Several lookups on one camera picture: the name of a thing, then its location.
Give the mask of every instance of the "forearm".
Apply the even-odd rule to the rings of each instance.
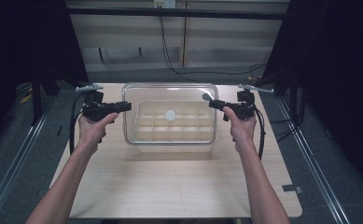
[[[77,147],[53,186],[30,215],[27,223],[67,222],[79,182],[91,157],[79,153]]]
[[[254,223],[289,223],[252,142],[237,143]]]

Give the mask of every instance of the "electrical outlet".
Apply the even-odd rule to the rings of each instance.
[[[164,0],[154,0],[154,8],[164,8]]]
[[[175,0],[164,0],[165,8],[175,8]]]

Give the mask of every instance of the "tabletop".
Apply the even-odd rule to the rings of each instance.
[[[103,102],[121,101],[124,84],[100,83]],[[217,85],[219,99],[237,102],[237,86]],[[265,122],[262,163],[289,217],[302,213],[272,127],[256,91],[256,106]],[[106,137],[92,156],[81,180],[71,217],[97,218],[226,218],[250,217],[247,188],[230,123],[218,111],[216,141],[209,151],[143,152],[128,145],[122,115],[106,128]],[[255,130],[258,148],[260,128]],[[68,144],[52,183],[69,158]]]

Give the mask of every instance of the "box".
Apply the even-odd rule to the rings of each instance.
[[[140,151],[202,152],[216,141],[212,84],[129,83],[122,98],[132,103],[123,113],[125,140]]]

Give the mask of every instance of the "black curtain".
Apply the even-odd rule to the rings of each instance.
[[[56,79],[88,82],[70,16],[21,10],[33,6],[66,7],[62,0],[0,1],[0,122],[16,87],[33,76],[50,94],[56,93]]]
[[[271,56],[258,85],[274,83],[276,95],[284,95],[292,76],[300,71],[327,0],[290,0]]]
[[[308,100],[363,174],[363,1],[330,1],[300,71]]]

